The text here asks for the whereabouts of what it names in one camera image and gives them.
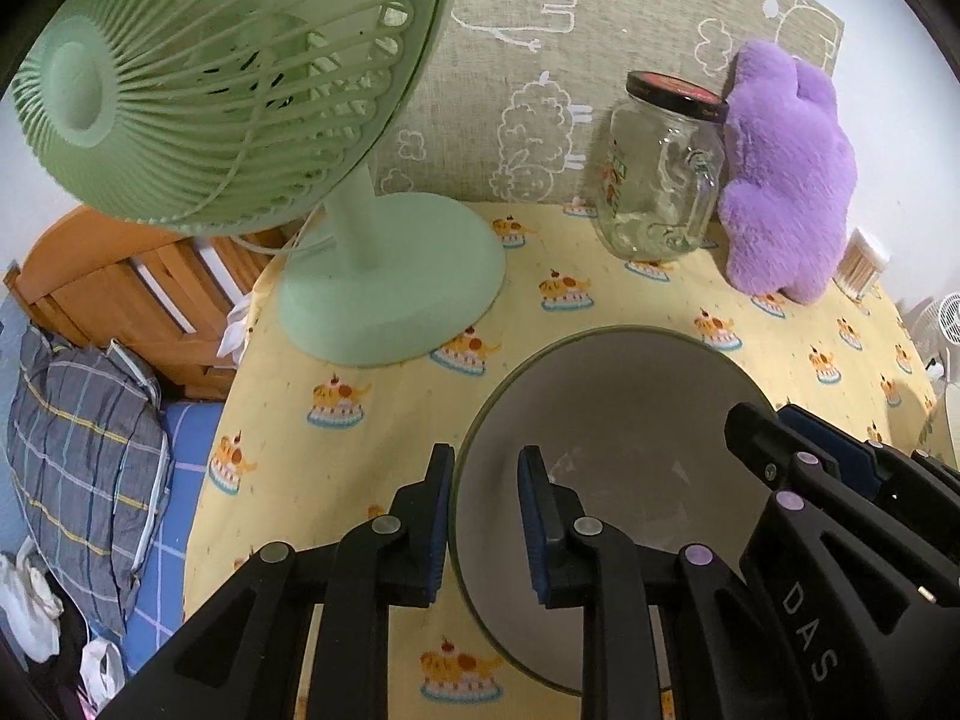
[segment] purple plush toy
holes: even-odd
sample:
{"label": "purple plush toy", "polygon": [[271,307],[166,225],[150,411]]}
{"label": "purple plush toy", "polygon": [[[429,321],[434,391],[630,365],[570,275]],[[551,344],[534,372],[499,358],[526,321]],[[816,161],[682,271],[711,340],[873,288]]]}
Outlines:
{"label": "purple plush toy", "polygon": [[747,295],[783,290],[813,303],[843,255],[856,186],[832,81],[772,43],[749,41],[728,103],[731,182],[719,209],[727,277]]}

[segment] blue bed sheet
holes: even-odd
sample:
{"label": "blue bed sheet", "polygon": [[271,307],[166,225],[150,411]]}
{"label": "blue bed sheet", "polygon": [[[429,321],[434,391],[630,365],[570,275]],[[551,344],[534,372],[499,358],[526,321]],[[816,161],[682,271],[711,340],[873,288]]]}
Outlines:
{"label": "blue bed sheet", "polygon": [[162,424],[170,437],[174,470],[170,502],[144,566],[127,635],[120,644],[131,674],[184,622],[186,542],[223,408],[222,403],[174,403],[164,410]]}

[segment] fan stand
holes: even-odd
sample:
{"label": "fan stand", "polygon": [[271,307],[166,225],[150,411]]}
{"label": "fan stand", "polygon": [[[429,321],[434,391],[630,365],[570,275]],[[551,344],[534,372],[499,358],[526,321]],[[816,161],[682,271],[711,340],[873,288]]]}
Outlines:
{"label": "fan stand", "polygon": [[302,351],[338,365],[389,365],[456,338],[493,303],[506,259],[466,205],[424,191],[377,197],[359,165],[323,198],[280,279],[280,324]]}

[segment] red and black lid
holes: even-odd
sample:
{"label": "red and black lid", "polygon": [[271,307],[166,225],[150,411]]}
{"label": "red and black lid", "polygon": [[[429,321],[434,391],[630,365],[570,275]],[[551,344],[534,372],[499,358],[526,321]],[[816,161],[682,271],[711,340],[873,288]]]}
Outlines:
{"label": "red and black lid", "polygon": [[727,104],[720,95],[683,79],[649,71],[627,74],[627,93],[631,97],[667,111],[683,114],[701,122],[723,124],[727,120]]}

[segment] printed label on jar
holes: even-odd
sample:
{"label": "printed label on jar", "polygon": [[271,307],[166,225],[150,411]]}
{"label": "printed label on jar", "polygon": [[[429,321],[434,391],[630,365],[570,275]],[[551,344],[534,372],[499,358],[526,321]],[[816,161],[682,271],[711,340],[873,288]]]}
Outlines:
{"label": "printed label on jar", "polygon": [[623,161],[623,152],[616,141],[612,141],[607,151],[607,163],[603,168],[603,189],[608,206],[616,213],[620,204],[620,187],[627,180],[627,166]]}

